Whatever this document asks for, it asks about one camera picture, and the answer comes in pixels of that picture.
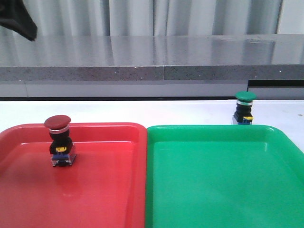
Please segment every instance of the stone countertop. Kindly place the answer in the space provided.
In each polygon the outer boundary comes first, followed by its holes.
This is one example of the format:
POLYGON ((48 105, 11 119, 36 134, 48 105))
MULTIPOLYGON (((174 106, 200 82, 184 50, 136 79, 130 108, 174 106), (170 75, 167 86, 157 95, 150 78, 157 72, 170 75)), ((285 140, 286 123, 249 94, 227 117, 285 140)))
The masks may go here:
POLYGON ((5 81, 304 79, 304 35, 64 37, 0 41, 5 81))

